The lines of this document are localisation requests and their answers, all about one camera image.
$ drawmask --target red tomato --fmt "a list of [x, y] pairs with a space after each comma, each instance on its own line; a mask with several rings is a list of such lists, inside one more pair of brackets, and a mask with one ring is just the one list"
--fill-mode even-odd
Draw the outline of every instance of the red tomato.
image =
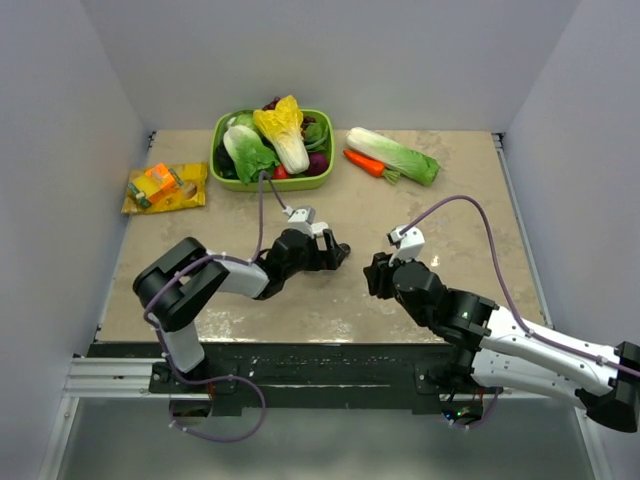
[[290, 177], [287, 171], [284, 169], [284, 167], [280, 165], [279, 167], [276, 167], [275, 171], [273, 172], [272, 178], [274, 180], [284, 180], [285, 178], [290, 178]]

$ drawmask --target yellow snack bag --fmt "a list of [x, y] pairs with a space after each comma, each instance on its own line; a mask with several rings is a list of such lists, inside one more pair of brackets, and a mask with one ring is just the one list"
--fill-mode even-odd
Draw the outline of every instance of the yellow snack bag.
[[122, 213], [158, 213], [205, 204], [206, 163], [132, 170]]

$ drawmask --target white wall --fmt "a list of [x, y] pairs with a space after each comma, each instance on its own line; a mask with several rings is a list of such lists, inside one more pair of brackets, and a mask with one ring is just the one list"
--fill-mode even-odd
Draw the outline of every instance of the white wall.
[[[583, 0], [506, 135], [554, 323], [640, 342], [640, 3]], [[640, 436], [603, 432], [617, 480]]]
[[0, 15], [0, 477], [32, 479], [92, 338], [143, 129], [77, 0]]
[[340, 127], [504, 131], [578, 0], [82, 0], [147, 126], [274, 95]]

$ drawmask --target gray floor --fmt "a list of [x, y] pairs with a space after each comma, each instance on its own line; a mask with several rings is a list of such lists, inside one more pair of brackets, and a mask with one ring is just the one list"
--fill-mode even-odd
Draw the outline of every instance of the gray floor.
[[[200, 428], [237, 433], [256, 414], [207, 420]], [[220, 445], [168, 423], [166, 400], [82, 401], [60, 478], [593, 478], [573, 410], [552, 400], [502, 400], [493, 418], [471, 432], [408, 412], [272, 410], [253, 438]]]

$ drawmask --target green basket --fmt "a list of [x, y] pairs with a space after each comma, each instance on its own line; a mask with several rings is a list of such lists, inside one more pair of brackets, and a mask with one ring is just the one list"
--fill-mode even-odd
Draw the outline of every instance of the green basket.
[[[305, 117], [309, 116], [316, 119], [322, 119], [327, 123], [327, 126], [329, 127], [329, 136], [327, 137], [327, 150], [325, 152], [325, 155], [327, 156], [327, 160], [329, 160], [329, 168], [327, 168], [326, 172], [316, 177], [299, 177], [287, 178], [285, 180], [274, 180], [273, 183], [275, 184], [279, 192], [292, 192], [294, 190], [311, 190], [313, 188], [318, 188], [327, 181], [327, 177], [331, 173], [331, 170], [333, 170], [333, 161], [335, 157], [335, 140], [333, 138], [333, 127], [331, 126], [331, 120], [329, 120], [329, 117], [319, 110], [302, 109], [302, 114]], [[257, 192], [258, 182], [244, 185], [240, 180], [228, 180], [220, 176], [220, 167], [218, 166], [218, 162], [214, 156], [214, 152], [216, 151], [216, 147], [218, 146], [218, 144], [222, 141], [224, 127], [231, 115], [233, 115], [233, 113], [227, 113], [226, 115], [221, 117], [216, 124], [216, 130], [213, 133], [213, 139], [211, 140], [211, 153], [209, 155], [209, 169], [211, 170], [211, 175], [213, 175], [213, 178], [220, 182], [220, 184], [227, 190], [233, 190], [235, 192]], [[271, 190], [271, 186], [268, 182], [264, 183], [264, 189]]]

